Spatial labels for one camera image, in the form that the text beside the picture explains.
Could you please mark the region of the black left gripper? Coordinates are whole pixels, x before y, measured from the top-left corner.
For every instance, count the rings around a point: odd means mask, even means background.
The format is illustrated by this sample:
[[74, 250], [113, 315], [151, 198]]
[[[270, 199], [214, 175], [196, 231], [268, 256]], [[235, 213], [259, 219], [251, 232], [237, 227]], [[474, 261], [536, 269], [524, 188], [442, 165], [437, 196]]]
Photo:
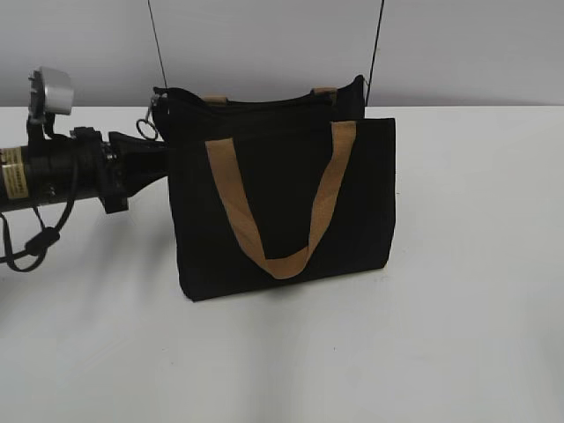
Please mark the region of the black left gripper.
[[125, 212], [129, 199], [168, 175], [167, 147], [159, 141], [108, 133], [91, 127], [74, 130], [78, 147], [78, 199], [97, 198], [107, 214]]

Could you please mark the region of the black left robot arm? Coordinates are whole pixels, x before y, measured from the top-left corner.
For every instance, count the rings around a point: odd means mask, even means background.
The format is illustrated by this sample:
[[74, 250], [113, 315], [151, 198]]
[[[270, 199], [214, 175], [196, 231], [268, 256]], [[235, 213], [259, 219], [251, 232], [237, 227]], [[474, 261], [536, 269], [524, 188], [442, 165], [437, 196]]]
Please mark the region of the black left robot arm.
[[128, 199], [167, 176], [167, 147], [120, 132], [78, 127], [70, 137], [48, 139], [32, 126], [28, 144], [1, 150], [1, 210], [11, 212], [68, 200], [73, 164], [76, 199], [97, 198], [106, 213], [124, 212]]

